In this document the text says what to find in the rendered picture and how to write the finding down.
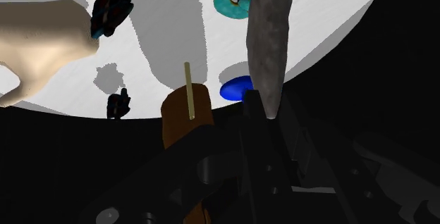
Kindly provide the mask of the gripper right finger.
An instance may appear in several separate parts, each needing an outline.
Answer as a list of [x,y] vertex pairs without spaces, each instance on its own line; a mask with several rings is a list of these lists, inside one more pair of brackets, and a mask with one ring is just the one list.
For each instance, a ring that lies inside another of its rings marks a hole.
[[277,119],[301,186],[333,189],[349,224],[440,224],[440,165],[375,132],[348,139],[293,92]]

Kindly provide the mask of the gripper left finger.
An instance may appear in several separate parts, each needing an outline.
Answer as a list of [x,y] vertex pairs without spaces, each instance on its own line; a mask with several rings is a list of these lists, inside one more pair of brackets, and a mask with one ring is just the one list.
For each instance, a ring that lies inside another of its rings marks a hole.
[[223,180],[236,176],[244,194],[214,224],[288,224],[293,192],[258,91],[246,91],[243,110],[238,135],[213,125],[191,130],[89,204],[78,224],[181,224]]

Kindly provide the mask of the grey spindle-shaped stone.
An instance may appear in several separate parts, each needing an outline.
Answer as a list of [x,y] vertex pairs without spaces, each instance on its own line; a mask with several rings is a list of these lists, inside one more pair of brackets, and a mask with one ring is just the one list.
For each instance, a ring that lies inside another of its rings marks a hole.
[[252,0],[247,24],[247,63],[265,115],[275,119],[286,72],[292,0]]

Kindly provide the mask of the brown cylinder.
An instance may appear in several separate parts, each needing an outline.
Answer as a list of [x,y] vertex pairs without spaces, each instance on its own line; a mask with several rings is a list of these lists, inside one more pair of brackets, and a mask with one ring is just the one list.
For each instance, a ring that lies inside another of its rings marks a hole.
[[[203,84],[192,84],[192,95],[195,107],[195,118],[189,118],[187,89],[182,86],[170,93],[161,106],[162,138],[164,148],[168,149],[179,139],[200,125],[213,125],[209,91]],[[211,224],[208,210],[203,206],[203,198],[196,199],[195,191],[210,183],[212,175],[210,160],[205,158],[186,170],[181,185],[181,201],[190,209],[183,219],[183,224]]]

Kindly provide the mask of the thin beige stick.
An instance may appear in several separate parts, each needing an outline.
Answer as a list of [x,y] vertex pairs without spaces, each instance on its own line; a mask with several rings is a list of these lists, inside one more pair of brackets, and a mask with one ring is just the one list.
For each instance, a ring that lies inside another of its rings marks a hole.
[[190,120],[195,119],[195,106],[193,99],[193,84],[190,73],[190,63],[184,63],[184,71],[185,71],[185,88],[187,92],[187,102],[188,102],[188,115]]

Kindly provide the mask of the blue disc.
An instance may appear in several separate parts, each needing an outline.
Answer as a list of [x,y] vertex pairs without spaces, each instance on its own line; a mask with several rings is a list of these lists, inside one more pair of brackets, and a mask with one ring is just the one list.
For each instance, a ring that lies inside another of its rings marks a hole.
[[253,90],[253,84],[249,75],[235,77],[224,83],[220,88],[220,95],[229,101],[242,101],[247,90]]

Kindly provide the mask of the small dark figure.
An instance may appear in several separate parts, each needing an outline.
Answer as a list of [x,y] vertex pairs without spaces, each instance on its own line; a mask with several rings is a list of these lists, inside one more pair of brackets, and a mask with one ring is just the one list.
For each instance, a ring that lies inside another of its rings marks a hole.
[[106,106],[106,118],[120,120],[130,111],[130,100],[131,98],[128,96],[126,88],[122,88],[120,94],[109,95]]

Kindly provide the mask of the dark figure with teal parts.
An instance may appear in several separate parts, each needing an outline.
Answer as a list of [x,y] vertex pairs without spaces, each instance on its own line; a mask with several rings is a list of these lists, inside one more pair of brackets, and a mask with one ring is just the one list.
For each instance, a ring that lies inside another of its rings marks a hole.
[[95,0],[90,32],[93,39],[110,37],[134,8],[132,0]]

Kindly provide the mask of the large beige animal figure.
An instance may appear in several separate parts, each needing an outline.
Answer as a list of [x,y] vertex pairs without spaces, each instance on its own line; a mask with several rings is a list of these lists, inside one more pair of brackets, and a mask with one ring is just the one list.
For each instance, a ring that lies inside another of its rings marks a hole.
[[0,2],[0,66],[20,80],[0,97],[0,107],[32,97],[60,68],[98,48],[90,14],[74,0]]

